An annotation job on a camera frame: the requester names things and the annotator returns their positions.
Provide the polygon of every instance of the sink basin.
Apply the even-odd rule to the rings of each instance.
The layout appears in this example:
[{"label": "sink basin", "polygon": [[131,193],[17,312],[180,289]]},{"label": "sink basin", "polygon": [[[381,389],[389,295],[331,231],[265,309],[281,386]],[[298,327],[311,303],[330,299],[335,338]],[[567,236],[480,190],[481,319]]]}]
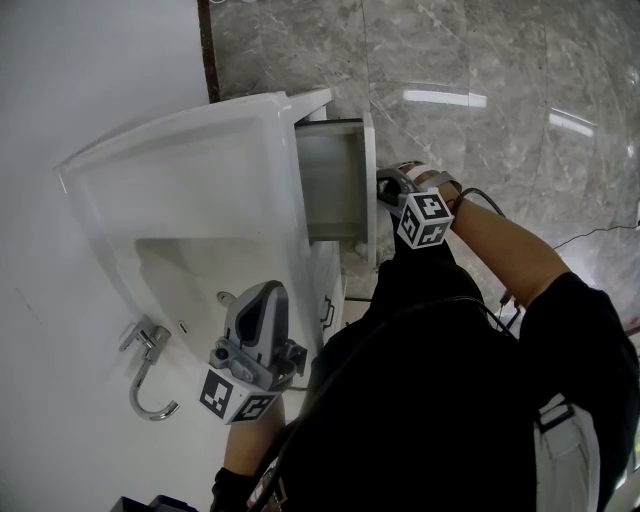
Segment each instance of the sink basin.
[{"label": "sink basin", "polygon": [[198,107],[56,169],[132,320],[146,314],[172,333],[159,365],[185,381],[223,334],[221,291],[281,281],[289,337],[309,360],[322,346],[293,126],[301,105],[275,93]]}]

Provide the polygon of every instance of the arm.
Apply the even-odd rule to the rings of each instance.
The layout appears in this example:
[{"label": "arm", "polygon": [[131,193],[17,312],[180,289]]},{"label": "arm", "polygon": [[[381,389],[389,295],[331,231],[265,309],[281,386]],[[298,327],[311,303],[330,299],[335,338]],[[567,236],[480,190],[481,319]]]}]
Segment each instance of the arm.
[{"label": "arm", "polygon": [[525,308],[570,271],[533,233],[470,201],[460,203],[452,229]]},{"label": "arm", "polygon": [[284,403],[279,396],[258,421],[231,427],[224,467],[237,475],[255,476],[260,462],[284,426]]}]

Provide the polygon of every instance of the hand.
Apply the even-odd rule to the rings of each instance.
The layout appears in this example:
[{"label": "hand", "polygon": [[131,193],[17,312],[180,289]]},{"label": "hand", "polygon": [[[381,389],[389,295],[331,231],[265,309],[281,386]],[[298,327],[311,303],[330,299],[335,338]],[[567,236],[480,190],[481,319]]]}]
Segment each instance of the hand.
[{"label": "hand", "polygon": [[[417,164],[417,163],[406,164],[400,167],[400,171],[406,174],[411,169],[413,169],[418,165],[421,165],[421,164]],[[425,181],[427,181],[429,178],[433,178],[436,174],[438,174],[438,171],[426,171],[422,173],[420,176],[418,176],[418,179],[415,180],[415,184],[420,185],[421,183],[424,183]],[[447,182],[440,185],[438,187],[438,191],[440,192],[442,199],[444,199],[444,202],[447,203],[447,206],[449,207],[451,207],[451,204],[449,202],[455,201],[460,195],[456,187],[454,187],[451,184],[451,182]]]}]

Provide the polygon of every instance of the faucet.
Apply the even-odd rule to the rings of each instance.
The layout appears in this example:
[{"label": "faucet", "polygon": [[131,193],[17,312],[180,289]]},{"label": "faucet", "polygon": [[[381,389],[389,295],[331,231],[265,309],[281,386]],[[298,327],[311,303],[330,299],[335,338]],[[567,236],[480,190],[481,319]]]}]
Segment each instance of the faucet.
[{"label": "faucet", "polygon": [[154,325],[151,319],[145,315],[140,319],[122,345],[120,345],[120,352],[127,350],[134,340],[138,340],[145,346],[145,352],[142,356],[142,366],[133,379],[129,390],[129,401],[131,402],[131,407],[133,407],[133,410],[138,414],[138,416],[145,420],[166,420],[178,410],[178,407],[180,407],[172,400],[169,405],[160,411],[147,411],[140,405],[138,400],[138,392],[140,391],[144,378],[149,372],[149,367],[156,364],[170,337],[171,333],[167,329],[162,326]]}]

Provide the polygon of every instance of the marble floor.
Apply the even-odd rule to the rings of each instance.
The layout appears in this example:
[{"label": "marble floor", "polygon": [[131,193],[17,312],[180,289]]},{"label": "marble floor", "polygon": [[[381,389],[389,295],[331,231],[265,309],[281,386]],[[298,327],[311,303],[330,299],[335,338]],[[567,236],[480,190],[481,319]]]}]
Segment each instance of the marble floor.
[{"label": "marble floor", "polygon": [[[371,112],[379,166],[447,170],[553,246],[635,224],[637,0],[227,0],[210,10],[223,99],[330,86],[330,118]],[[385,258],[383,211],[379,225]],[[449,240],[496,308],[501,285]],[[375,272],[343,249],[348,294],[370,296]],[[640,233],[596,232],[559,252],[610,294],[627,327],[639,322]]]}]

